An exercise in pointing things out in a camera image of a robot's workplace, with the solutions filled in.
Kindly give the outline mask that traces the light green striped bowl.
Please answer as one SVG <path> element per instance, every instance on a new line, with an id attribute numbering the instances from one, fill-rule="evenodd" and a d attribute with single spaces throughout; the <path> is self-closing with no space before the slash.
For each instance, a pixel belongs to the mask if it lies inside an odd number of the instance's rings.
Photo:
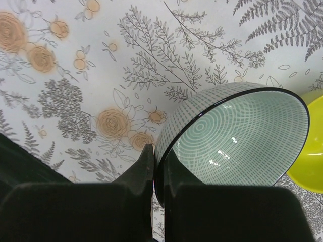
<path id="1" fill-rule="evenodd" d="M 309 133 L 307 105 L 292 91 L 252 82 L 204 89 L 170 114 L 158 136 L 156 197 L 165 202 L 164 164 L 176 158 L 206 185 L 275 185 Z"/>

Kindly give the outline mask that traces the lime green bowl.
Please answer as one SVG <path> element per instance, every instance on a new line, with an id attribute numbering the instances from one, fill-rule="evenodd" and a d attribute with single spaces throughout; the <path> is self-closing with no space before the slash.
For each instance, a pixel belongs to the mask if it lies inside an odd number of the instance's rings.
<path id="1" fill-rule="evenodd" d="M 301 98 L 309 111 L 309 133 L 287 176 L 304 189 L 322 193 L 322 89 L 310 91 Z"/>

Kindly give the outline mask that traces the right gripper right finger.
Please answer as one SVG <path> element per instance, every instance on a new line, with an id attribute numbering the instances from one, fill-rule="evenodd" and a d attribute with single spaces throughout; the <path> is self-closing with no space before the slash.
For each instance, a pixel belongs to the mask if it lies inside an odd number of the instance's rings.
<path id="1" fill-rule="evenodd" d="M 164 163 L 165 241 L 313 241 L 294 194 L 279 187 L 206 185 L 174 152 Z"/>

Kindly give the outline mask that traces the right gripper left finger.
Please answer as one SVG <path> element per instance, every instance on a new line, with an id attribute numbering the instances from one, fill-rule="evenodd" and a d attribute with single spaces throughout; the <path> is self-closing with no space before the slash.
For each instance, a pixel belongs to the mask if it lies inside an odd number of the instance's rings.
<path id="1" fill-rule="evenodd" d="M 153 147 L 111 183 L 72 183 L 1 136 L 1 241 L 153 241 Z"/>

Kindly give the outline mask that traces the floral table mat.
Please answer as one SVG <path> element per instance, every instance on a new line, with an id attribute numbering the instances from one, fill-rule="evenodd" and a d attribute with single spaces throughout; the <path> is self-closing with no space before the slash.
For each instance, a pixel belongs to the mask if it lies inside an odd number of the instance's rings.
<path id="1" fill-rule="evenodd" d="M 72 183 L 111 183 L 196 93 L 252 82 L 322 89 L 322 1 L 1 1 L 1 136 Z M 287 173 L 322 241 L 322 193 Z"/>

